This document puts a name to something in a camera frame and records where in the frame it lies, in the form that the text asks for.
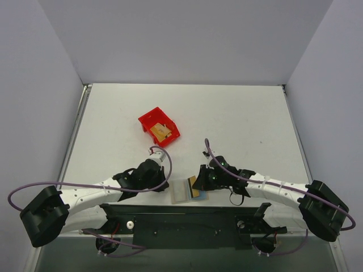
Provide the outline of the beige leather card holder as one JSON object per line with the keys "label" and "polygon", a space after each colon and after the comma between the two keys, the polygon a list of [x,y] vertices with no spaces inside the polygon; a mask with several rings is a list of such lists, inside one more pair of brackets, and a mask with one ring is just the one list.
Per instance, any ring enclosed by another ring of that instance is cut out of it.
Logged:
{"label": "beige leather card holder", "polygon": [[192,190],[189,185],[189,180],[175,180],[170,182],[171,203],[182,204],[189,202],[207,201],[208,193],[205,191],[199,192],[198,196],[192,196]]}

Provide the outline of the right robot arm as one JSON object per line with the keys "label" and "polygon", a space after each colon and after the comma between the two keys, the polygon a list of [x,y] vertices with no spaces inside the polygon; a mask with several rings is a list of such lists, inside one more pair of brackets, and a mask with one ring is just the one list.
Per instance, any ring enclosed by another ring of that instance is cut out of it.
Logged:
{"label": "right robot arm", "polygon": [[265,232],[271,227],[301,228],[328,242],[336,241],[349,211],[348,206],[321,181],[296,184],[275,180],[231,166],[223,156],[209,157],[208,163],[200,166],[192,188],[203,191],[228,189],[242,197],[277,202],[287,208],[269,206],[266,212],[255,215],[253,224],[258,231]]}

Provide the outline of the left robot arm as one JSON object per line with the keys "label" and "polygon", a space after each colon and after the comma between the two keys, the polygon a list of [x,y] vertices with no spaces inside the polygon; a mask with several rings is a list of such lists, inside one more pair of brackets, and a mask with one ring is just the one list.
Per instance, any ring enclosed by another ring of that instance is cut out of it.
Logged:
{"label": "left robot arm", "polygon": [[162,192],[168,188],[170,173],[161,159],[146,159],[93,185],[67,184],[56,189],[51,182],[20,212],[20,219],[33,247],[49,244],[63,232],[81,228],[115,230],[117,220],[106,214],[103,204],[120,202],[143,192]]}

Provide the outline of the red plastic bin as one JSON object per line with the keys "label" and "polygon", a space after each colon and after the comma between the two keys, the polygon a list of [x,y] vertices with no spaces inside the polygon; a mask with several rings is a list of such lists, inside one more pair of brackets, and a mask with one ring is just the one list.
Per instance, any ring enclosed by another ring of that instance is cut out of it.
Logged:
{"label": "red plastic bin", "polygon": [[153,143],[166,147],[180,137],[176,123],[159,107],[138,118],[142,130],[151,136]]}

